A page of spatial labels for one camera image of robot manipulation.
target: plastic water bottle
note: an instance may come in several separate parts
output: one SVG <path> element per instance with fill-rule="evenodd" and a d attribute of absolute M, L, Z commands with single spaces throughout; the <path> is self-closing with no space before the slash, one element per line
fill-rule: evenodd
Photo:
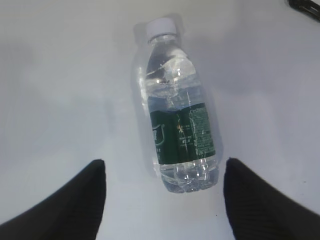
<path fill-rule="evenodd" d="M 172 193 L 208 189 L 219 169 L 197 71 L 172 19 L 151 21 L 146 32 L 153 51 L 145 88 L 161 179 Z"/>

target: black clip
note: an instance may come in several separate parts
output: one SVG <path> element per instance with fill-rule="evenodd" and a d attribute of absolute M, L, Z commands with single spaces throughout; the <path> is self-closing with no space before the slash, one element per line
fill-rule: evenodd
<path fill-rule="evenodd" d="M 320 6 L 311 0 L 288 0 L 290 7 L 320 22 Z"/>

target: white surface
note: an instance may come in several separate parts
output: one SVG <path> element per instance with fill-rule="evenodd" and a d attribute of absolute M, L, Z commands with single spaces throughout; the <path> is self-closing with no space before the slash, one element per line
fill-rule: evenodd
<path fill-rule="evenodd" d="M 319 23 L 282 0 L 0 5 L 0 222 L 97 158 L 107 167 L 98 240 L 232 240 L 223 198 L 230 156 L 320 213 Z M 149 130 L 141 132 L 130 83 L 134 26 L 169 13 L 181 15 L 224 159 L 216 187 L 185 195 L 166 192 L 146 168 Z"/>

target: white bottle cap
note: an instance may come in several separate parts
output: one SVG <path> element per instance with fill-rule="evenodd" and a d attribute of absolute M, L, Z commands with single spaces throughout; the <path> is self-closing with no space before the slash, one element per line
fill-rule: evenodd
<path fill-rule="evenodd" d="M 146 25 L 146 35 L 149 40 L 163 34 L 177 34 L 176 25 L 171 18 L 158 18 Z"/>

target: bottle label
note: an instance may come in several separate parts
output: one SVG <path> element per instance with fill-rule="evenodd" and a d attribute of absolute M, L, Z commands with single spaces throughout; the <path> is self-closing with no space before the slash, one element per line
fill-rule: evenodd
<path fill-rule="evenodd" d="M 159 164 L 191 162 L 216 154 L 204 103 L 150 113 Z"/>

